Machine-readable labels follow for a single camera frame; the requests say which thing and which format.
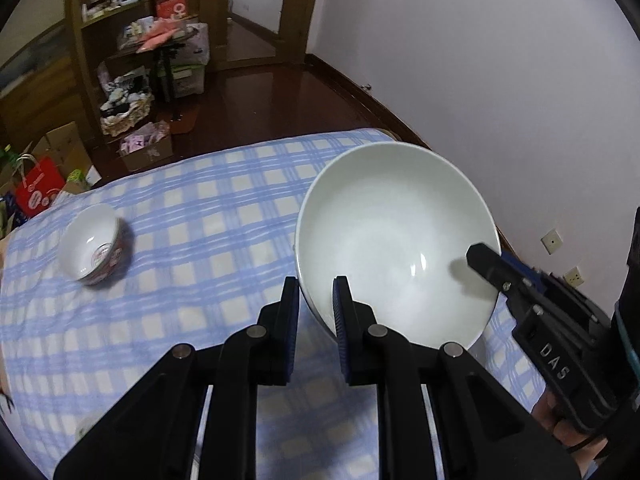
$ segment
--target wall socket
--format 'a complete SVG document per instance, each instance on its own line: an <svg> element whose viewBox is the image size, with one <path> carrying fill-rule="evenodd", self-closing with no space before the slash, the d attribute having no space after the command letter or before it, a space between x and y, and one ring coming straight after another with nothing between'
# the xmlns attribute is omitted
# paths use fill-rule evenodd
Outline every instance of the wall socket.
<svg viewBox="0 0 640 480"><path fill-rule="evenodd" d="M555 229L551 229L551 231L540 238L540 241L542 241L546 252L549 254L555 253L560 247L562 247L562 238Z"/></svg>
<svg viewBox="0 0 640 480"><path fill-rule="evenodd" d="M582 278L580 269L578 269L578 267L574 267L569 272L566 272L562 277L569 285L574 288L584 283L584 279Z"/></svg>

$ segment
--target checkered tablecloth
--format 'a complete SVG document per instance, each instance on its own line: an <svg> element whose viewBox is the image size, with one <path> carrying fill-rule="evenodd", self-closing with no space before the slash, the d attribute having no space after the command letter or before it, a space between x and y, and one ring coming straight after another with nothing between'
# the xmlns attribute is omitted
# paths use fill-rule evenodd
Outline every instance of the checkered tablecloth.
<svg viewBox="0 0 640 480"><path fill-rule="evenodd" d="M37 216L12 237L0 340L31 459L47 476L83 417L103 413L172 345L204 348L255 322L295 275L302 199L349 148L388 140L355 130L276 140L118 180ZM56 250L68 222L105 202L125 219L129 261L98 289L66 279ZM530 408L542 380L510 340L499 301L481 340L488 369ZM304 304L292 383L260 388L260 479L377 479L373 388L347 388L337 349Z"/></svg>

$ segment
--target human hand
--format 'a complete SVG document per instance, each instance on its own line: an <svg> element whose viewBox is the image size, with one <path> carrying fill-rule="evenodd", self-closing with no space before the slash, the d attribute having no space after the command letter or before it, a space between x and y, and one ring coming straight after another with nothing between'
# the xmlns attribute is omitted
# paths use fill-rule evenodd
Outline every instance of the human hand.
<svg viewBox="0 0 640 480"><path fill-rule="evenodd" d="M559 418L554 413L553 410L556 404L556 396L549 389L546 389L533 407L533 410L531 410L531 415L543 428L553 434L553 436L565 446L571 447L580 444L587 436L576 431L571 422L565 418ZM606 438L597 438L572 453L572 457L574 457L575 462L580 468L580 474L582 476L587 472L589 464L591 464L593 459L596 458L598 453L600 453L606 445Z"/></svg>

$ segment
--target large white bowl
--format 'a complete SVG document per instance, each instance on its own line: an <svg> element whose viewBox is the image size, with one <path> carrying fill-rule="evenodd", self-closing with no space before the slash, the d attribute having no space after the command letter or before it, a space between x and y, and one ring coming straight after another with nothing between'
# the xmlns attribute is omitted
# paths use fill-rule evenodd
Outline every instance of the large white bowl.
<svg viewBox="0 0 640 480"><path fill-rule="evenodd" d="M331 161L308 190L296 225L300 287L335 335L332 284L414 343L469 348L495 289L466 264L469 246L500 243L478 190L436 153L403 142L359 146Z"/></svg>
<svg viewBox="0 0 640 480"><path fill-rule="evenodd" d="M120 219L107 204L89 206L66 227L58 246L62 271L87 285L108 276L120 259Z"/></svg>

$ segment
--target screw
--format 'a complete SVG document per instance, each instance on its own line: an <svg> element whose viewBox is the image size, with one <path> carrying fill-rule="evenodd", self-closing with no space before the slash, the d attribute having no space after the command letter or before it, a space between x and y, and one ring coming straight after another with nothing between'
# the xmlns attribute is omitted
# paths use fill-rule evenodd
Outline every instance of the screw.
<svg viewBox="0 0 640 480"><path fill-rule="evenodd" d="M179 345L171 348L171 355L176 359L184 359L191 354L191 347L185 343L180 343Z"/></svg>
<svg viewBox="0 0 640 480"><path fill-rule="evenodd" d="M372 335L373 337L384 337L388 333L388 330L386 329L386 326L376 324L370 325L369 328L367 328L367 332L369 332L369 335Z"/></svg>
<svg viewBox="0 0 640 480"><path fill-rule="evenodd" d="M445 343L442 349L444 350L444 353L449 357L460 357L462 355L462 352L464 351L462 346L460 346L458 343L453 342Z"/></svg>
<svg viewBox="0 0 640 480"><path fill-rule="evenodd" d="M246 334L254 339L260 339L267 334L267 329L262 325L251 325L246 329Z"/></svg>

